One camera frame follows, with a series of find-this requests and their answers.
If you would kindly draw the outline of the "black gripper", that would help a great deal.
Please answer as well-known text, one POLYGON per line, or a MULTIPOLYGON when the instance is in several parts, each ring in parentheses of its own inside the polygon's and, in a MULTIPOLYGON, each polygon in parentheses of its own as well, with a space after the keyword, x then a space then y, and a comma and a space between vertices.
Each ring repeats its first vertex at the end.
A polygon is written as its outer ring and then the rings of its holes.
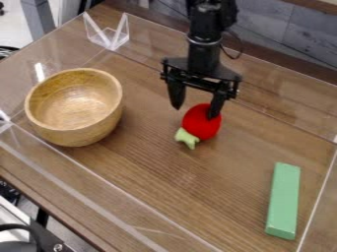
POLYGON ((229 98, 237 97, 242 76, 222 64, 218 64, 213 71, 192 71, 187 59, 183 57, 163 58, 162 66, 161 79, 167 84, 170 102, 177 110, 181 109, 186 99, 186 87, 214 93, 220 86, 225 85, 226 92, 217 91, 210 102, 209 119, 218 117, 226 93, 229 98))

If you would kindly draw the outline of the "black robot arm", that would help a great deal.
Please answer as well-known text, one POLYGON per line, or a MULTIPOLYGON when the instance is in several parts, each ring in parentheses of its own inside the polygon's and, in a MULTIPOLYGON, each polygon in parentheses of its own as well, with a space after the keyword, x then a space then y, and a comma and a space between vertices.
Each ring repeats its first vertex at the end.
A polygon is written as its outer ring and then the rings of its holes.
POLYGON ((171 105, 181 109, 186 88, 213 95, 208 119, 220 116, 225 102, 237 97, 242 75, 221 64, 224 33, 237 22, 236 0, 186 0, 190 29, 187 57, 162 59, 161 79, 166 82, 171 105))

